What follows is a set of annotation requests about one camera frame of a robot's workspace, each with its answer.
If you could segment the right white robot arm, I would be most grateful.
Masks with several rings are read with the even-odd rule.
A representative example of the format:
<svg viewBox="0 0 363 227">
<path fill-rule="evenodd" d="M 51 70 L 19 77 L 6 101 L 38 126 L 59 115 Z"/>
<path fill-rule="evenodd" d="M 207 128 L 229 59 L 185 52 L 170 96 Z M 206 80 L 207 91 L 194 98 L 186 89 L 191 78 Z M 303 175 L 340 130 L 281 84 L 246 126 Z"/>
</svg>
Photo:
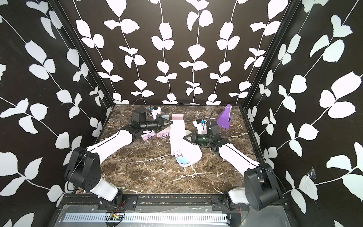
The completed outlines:
<svg viewBox="0 0 363 227">
<path fill-rule="evenodd" d="M 260 211 L 284 199 L 272 167 L 268 163 L 261 164 L 249 158 L 220 134 L 190 133 L 183 139 L 191 144 L 210 148 L 244 175 L 243 187 L 236 187 L 227 192 L 226 197 L 230 204 L 246 204 Z"/>
</svg>

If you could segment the purple plastic stand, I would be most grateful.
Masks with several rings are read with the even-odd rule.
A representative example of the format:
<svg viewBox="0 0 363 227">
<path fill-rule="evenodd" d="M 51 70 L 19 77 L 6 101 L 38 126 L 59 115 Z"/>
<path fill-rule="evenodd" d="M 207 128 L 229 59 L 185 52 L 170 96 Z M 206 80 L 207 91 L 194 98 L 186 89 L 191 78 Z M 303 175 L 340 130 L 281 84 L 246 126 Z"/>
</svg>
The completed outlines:
<svg viewBox="0 0 363 227">
<path fill-rule="evenodd" d="M 222 127 L 224 129 L 230 129 L 232 122 L 231 110 L 232 110 L 232 105 L 228 104 L 224 108 L 224 110 L 220 113 L 220 115 L 217 118 L 217 124 L 219 127 Z"/>
</svg>

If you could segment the small circuit board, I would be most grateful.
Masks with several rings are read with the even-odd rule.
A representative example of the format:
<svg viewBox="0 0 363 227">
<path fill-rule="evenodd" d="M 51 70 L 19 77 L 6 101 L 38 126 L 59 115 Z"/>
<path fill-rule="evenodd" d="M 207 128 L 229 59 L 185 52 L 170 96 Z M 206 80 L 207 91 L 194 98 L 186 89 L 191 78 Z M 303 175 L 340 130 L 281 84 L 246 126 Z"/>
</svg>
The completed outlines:
<svg viewBox="0 0 363 227">
<path fill-rule="evenodd" d="M 122 221 L 124 218 L 123 214 L 120 213 L 110 213 L 109 216 L 107 217 L 106 221 L 107 222 L 120 222 Z"/>
</svg>

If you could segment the rainbow gradient sticker sheet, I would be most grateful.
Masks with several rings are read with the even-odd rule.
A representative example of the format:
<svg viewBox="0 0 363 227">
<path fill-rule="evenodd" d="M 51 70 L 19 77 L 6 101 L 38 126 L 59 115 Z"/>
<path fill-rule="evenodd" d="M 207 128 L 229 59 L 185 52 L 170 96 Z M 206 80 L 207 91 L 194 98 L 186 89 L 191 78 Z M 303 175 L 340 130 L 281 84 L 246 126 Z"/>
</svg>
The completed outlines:
<svg viewBox="0 0 363 227">
<path fill-rule="evenodd" d="M 171 147 L 171 141 L 184 141 L 183 137 L 185 134 L 185 121 L 181 120 L 175 120 L 172 121 L 173 124 L 170 125 L 170 147 Z"/>
</svg>

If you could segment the white plastic storage box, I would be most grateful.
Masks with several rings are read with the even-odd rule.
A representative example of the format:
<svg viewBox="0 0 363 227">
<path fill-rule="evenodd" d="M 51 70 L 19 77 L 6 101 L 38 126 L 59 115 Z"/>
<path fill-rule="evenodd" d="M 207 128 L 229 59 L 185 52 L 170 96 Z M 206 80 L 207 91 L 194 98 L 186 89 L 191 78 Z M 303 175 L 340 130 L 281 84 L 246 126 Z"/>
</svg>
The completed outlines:
<svg viewBox="0 0 363 227">
<path fill-rule="evenodd" d="M 181 167 L 196 164 L 202 158 L 200 147 L 187 141 L 171 141 L 171 155 L 175 156 Z"/>
</svg>

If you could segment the purple sticker sheet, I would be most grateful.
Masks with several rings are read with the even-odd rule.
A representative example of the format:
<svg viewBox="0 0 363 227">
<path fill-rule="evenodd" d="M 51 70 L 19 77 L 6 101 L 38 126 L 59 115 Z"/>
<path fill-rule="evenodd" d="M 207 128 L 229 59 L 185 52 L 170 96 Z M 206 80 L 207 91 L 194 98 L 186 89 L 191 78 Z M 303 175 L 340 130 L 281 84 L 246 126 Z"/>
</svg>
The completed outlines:
<svg viewBox="0 0 363 227">
<path fill-rule="evenodd" d="M 149 132 L 149 133 L 145 133 L 141 136 L 141 138 L 144 140 L 144 141 L 147 141 L 147 140 L 150 140 L 152 139 L 153 137 L 156 136 L 156 133 L 154 131 L 152 132 Z"/>
</svg>

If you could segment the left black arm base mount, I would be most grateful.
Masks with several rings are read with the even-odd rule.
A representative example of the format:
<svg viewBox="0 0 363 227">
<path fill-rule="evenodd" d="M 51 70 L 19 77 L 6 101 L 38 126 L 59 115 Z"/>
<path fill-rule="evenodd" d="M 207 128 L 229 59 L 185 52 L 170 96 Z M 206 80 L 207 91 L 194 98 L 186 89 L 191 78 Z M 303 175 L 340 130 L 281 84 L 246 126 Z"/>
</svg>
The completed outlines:
<svg viewBox="0 0 363 227">
<path fill-rule="evenodd" d="M 112 201 L 101 199 L 97 209 L 99 211 L 122 211 L 123 208 L 127 211 L 134 211 L 136 208 L 138 196 L 133 194 L 118 194 Z"/>
</svg>

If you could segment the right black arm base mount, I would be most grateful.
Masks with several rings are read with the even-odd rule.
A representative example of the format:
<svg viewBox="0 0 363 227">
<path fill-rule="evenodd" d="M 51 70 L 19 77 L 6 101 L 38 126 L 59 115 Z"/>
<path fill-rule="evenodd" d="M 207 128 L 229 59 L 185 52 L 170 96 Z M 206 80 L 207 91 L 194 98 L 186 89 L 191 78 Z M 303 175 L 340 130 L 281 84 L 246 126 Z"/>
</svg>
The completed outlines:
<svg viewBox="0 0 363 227">
<path fill-rule="evenodd" d="M 212 205 L 213 211 L 222 211 L 222 212 L 240 212 L 240 211 L 249 211 L 250 208 L 248 204 L 244 203 L 233 203 L 229 197 L 224 194 L 218 194 L 211 196 L 208 199 L 208 203 Z"/>
</svg>

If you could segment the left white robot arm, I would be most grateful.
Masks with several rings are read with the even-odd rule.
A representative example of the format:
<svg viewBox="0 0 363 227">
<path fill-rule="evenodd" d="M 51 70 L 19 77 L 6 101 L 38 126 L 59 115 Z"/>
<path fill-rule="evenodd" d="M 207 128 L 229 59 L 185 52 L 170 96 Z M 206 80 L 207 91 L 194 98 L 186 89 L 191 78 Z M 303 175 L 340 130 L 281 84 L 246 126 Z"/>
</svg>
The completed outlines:
<svg viewBox="0 0 363 227">
<path fill-rule="evenodd" d="M 102 162 L 121 148 L 133 143 L 144 132 L 159 132 L 172 124 L 171 120 L 161 116 L 153 121 L 133 122 L 93 146 L 76 148 L 67 165 L 66 181 L 106 201 L 113 201 L 117 196 L 121 196 L 122 192 L 102 178 Z"/>
</svg>

